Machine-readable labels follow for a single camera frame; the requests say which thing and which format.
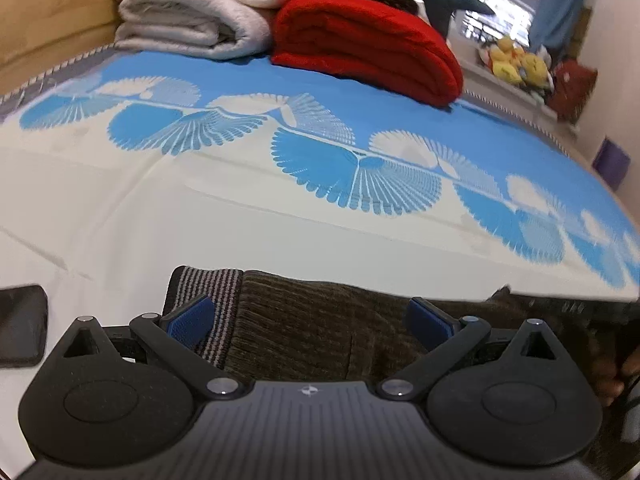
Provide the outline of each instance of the red blanket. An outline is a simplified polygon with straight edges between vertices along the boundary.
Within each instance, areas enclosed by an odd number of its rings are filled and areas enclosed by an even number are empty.
[[[434,106],[462,94],[462,70],[440,35],[372,0],[289,0],[274,39],[273,64],[358,79]]]

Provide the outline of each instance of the hand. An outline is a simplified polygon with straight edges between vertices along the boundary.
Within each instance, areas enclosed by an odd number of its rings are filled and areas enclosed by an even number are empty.
[[[613,357],[600,356],[591,367],[593,389],[603,406],[610,406],[625,389],[623,380],[640,374],[640,346],[626,359],[620,370]]]

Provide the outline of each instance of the blue gripper pad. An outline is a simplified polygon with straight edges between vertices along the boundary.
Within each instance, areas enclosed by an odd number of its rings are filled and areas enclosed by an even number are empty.
[[[215,303],[209,296],[202,294],[163,316],[159,325],[169,336],[195,350],[213,328],[215,317]]]
[[[460,322],[422,298],[413,298],[404,313],[404,326],[429,352],[460,329]]]

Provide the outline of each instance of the black smartphone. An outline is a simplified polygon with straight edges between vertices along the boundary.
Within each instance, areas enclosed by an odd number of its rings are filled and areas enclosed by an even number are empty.
[[[47,342],[47,295],[39,285],[0,288],[0,367],[37,365]]]

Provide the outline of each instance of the purple object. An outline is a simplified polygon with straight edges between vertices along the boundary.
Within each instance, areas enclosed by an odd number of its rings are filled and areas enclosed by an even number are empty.
[[[593,159],[593,169],[609,184],[613,191],[617,191],[622,179],[629,169],[629,156],[615,142],[605,137],[596,158]]]

